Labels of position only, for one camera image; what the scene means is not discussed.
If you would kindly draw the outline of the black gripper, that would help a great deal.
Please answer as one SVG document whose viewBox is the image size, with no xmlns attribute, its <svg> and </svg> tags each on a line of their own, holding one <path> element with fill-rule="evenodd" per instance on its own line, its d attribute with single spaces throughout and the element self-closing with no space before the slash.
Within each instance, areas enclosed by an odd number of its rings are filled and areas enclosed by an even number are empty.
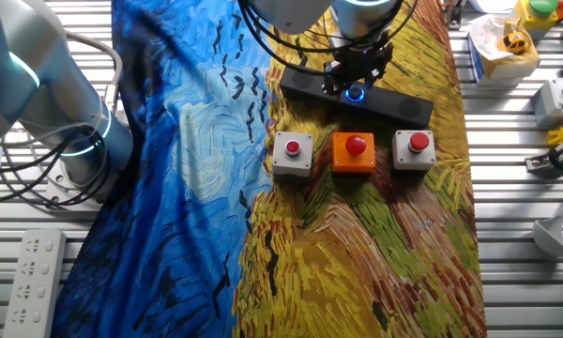
<svg viewBox="0 0 563 338">
<path fill-rule="evenodd" d="M 341 49 L 334 54 L 337 63 L 324 64 L 324 92 L 337 94 L 340 91 L 337 75 L 344 78 L 365 78 L 366 88 L 371 89 L 377 80 L 384 77 L 392 54 L 392 44 L 363 51 Z"/>
</svg>

